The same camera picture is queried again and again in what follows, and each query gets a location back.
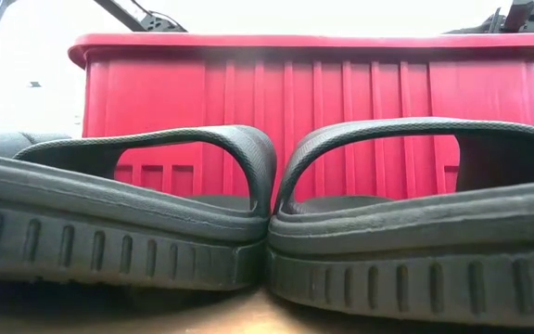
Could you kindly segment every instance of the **white wall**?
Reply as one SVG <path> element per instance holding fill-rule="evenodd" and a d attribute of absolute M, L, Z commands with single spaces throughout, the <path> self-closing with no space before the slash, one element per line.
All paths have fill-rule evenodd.
<path fill-rule="evenodd" d="M 190 32 L 426 36 L 475 26 L 504 0 L 140 0 Z M 84 74 L 67 57 L 88 32 L 127 32 L 93 0 L 18 0 L 0 24 L 0 124 L 66 131 L 83 112 Z M 38 81 L 42 88 L 28 88 Z"/>

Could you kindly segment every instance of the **wooden floor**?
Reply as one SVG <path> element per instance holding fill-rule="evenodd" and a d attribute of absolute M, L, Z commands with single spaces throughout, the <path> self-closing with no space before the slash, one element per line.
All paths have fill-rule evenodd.
<path fill-rule="evenodd" d="M 280 300 L 264 289 L 233 294 L 1 284 L 0 333 L 528 333 L 343 315 Z"/>

